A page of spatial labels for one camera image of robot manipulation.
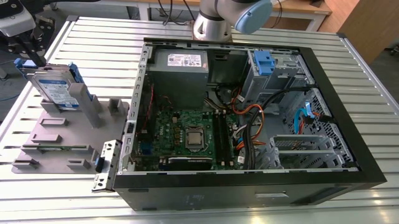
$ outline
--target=open computer tower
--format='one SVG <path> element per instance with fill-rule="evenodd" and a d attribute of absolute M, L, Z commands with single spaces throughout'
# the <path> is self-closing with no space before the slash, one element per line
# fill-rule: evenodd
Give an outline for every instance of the open computer tower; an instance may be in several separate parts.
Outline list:
<path fill-rule="evenodd" d="M 102 158 L 94 192 L 135 210 L 320 204 L 386 182 L 313 50 L 292 46 L 146 39 Z"/>

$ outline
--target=black computer chassis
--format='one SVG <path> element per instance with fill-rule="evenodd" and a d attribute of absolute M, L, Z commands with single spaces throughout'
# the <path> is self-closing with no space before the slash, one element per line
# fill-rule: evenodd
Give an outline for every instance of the black computer chassis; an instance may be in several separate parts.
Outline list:
<path fill-rule="evenodd" d="M 201 175 L 117 175 L 114 189 L 134 210 L 201 210 L 314 205 L 358 189 L 386 182 L 349 112 L 340 99 L 312 48 L 278 45 L 145 39 L 145 42 L 187 43 L 207 46 L 254 46 L 298 50 L 316 79 L 334 121 L 352 150 L 360 172 L 289 172 Z"/>

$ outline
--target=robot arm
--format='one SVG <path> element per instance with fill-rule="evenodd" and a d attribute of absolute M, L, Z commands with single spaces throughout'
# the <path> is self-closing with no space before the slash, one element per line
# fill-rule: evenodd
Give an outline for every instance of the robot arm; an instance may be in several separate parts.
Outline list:
<path fill-rule="evenodd" d="M 99 0 L 0 0 L 0 49 L 30 57 L 37 66 L 46 66 L 43 57 L 55 31 L 55 20 L 37 15 L 54 2 Z"/>
<path fill-rule="evenodd" d="M 205 41 L 229 41 L 231 26 L 251 34 L 262 28 L 272 12 L 272 0 L 203 0 L 194 35 Z"/>

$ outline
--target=motherboard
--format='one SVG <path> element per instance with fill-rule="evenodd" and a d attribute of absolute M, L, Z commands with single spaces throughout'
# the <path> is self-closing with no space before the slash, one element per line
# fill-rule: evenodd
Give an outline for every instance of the motherboard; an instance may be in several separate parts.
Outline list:
<path fill-rule="evenodd" d="M 222 112 L 162 111 L 153 143 L 141 142 L 146 171 L 238 169 L 233 133 L 238 116 Z"/>

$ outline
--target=ram slot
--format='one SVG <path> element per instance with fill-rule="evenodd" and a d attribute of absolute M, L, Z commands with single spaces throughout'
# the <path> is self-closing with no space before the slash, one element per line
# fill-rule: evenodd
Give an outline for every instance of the ram slot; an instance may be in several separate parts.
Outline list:
<path fill-rule="evenodd" d="M 215 142 L 215 151 L 217 151 L 217 163 L 222 164 L 225 158 L 223 158 L 223 149 L 222 149 L 221 132 L 219 132 L 219 117 L 221 115 L 214 113 L 213 128 L 214 128 L 214 142 Z"/>
<path fill-rule="evenodd" d="M 221 131 L 221 144 L 222 144 L 222 152 L 223 152 L 223 161 L 225 165 L 230 166 L 231 159 L 231 148 L 229 142 L 229 125 L 226 121 L 226 115 L 219 115 L 219 131 Z"/>

